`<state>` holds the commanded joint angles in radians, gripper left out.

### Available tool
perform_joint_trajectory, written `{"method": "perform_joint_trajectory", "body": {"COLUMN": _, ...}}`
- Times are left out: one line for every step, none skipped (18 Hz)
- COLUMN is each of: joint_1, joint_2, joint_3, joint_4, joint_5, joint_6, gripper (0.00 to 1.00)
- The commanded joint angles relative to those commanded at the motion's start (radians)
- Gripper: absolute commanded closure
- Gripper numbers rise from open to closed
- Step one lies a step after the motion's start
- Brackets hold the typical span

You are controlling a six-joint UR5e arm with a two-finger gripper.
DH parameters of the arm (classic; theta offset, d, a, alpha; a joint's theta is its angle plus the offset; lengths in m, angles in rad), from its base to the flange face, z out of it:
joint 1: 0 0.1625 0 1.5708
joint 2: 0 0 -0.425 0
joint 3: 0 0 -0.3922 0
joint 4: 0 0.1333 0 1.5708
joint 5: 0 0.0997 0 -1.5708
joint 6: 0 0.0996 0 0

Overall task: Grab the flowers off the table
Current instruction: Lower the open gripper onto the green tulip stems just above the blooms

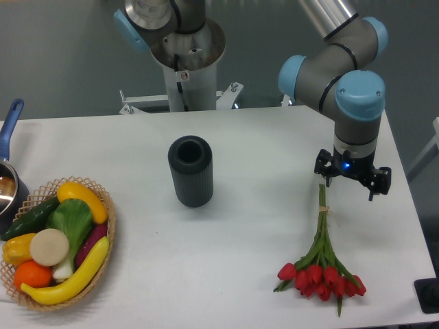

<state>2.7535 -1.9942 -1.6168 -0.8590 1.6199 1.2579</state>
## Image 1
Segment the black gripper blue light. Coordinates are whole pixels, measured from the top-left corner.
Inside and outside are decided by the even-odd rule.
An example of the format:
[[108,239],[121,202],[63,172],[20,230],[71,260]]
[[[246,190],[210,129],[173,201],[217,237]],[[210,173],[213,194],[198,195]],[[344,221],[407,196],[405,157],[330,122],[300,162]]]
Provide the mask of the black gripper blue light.
[[329,151],[321,149],[316,157],[314,173],[324,178],[326,187],[330,187],[332,178],[337,176],[362,182],[369,190],[368,200],[371,202],[375,195],[387,195],[392,183],[391,168],[375,168],[374,159],[375,151],[366,157],[351,158],[349,151],[341,154],[334,149],[332,156]]

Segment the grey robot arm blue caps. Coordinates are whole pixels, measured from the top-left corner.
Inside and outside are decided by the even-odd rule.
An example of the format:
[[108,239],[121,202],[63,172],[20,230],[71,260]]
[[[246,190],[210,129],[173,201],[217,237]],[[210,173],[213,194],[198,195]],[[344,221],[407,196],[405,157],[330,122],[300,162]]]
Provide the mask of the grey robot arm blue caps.
[[[387,194],[391,170],[373,164],[385,84],[365,66],[388,43],[384,25],[361,17],[348,1],[302,1],[326,43],[314,58],[292,56],[278,87],[335,124],[333,150],[322,150],[314,171],[326,181],[339,175],[358,181],[371,195]],[[128,44],[149,51],[162,66],[173,112],[217,109],[216,66],[225,35],[206,16],[204,1],[127,1],[113,21]]]

